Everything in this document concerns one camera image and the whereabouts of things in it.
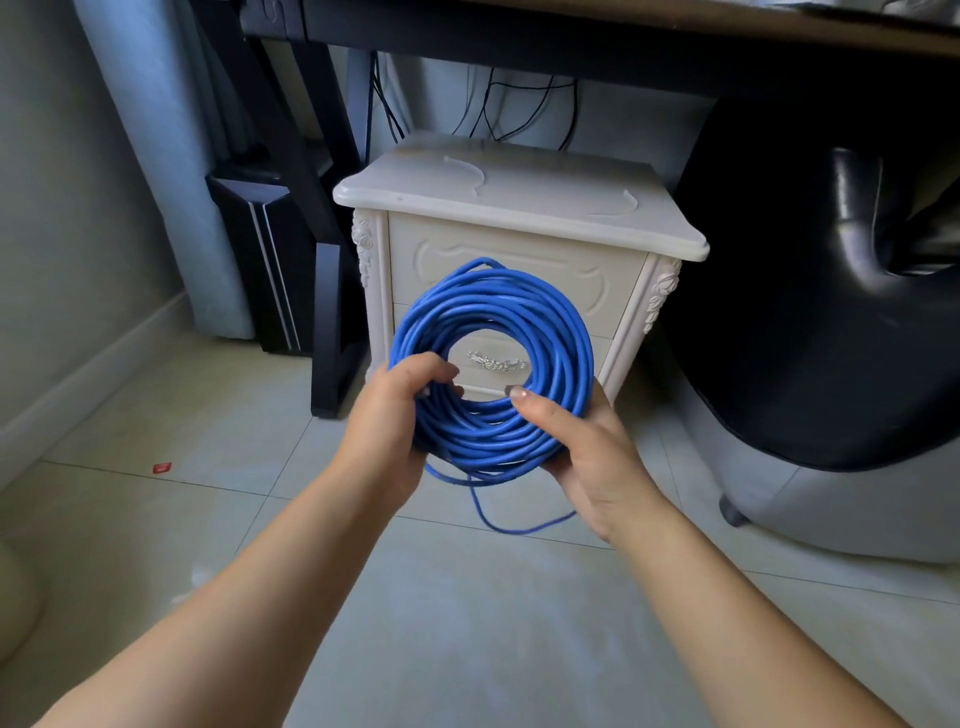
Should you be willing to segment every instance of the silver drawer handle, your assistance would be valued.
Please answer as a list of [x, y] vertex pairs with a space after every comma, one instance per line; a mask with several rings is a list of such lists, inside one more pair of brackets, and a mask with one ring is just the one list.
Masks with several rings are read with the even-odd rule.
[[514, 369], [530, 369], [530, 362], [523, 361], [523, 359], [499, 361], [498, 359], [491, 359], [488, 356], [484, 356], [480, 352], [468, 352], [467, 358], [491, 372], [512, 372]]

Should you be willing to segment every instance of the right hand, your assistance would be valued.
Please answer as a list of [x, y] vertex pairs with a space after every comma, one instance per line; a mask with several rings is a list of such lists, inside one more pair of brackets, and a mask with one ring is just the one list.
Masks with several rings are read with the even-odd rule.
[[522, 387], [512, 387], [509, 394], [524, 420], [566, 446], [543, 468], [557, 478], [577, 513], [601, 539], [609, 541], [637, 508], [663, 500], [596, 380], [583, 420]]

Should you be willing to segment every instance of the baseboard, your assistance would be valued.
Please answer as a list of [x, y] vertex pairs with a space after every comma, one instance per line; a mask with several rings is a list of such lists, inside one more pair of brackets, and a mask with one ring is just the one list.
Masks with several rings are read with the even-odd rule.
[[0, 429], [0, 490], [192, 326], [180, 293]]

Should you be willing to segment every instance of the left hand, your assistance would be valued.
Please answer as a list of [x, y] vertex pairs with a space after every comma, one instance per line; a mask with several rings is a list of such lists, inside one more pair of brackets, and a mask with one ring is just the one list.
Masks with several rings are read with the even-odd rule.
[[330, 467], [359, 476], [393, 515], [417, 489], [426, 462], [426, 453], [413, 447], [414, 397], [459, 373], [433, 352], [408, 356], [389, 371], [382, 365], [357, 397]]

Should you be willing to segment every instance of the white nightstand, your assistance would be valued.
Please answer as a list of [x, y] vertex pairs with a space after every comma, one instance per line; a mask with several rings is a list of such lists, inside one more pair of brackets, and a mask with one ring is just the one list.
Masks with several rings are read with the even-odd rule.
[[[682, 261], [709, 250], [648, 164], [483, 139], [412, 134], [333, 197], [355, 208], [372, 369], [421, 293], [488, 255], [570, 298], [612, 400]], [[530, 374], [519, 343], [490, 330], [462, 339], [449, 358], [470, 399], [503, 397]]]

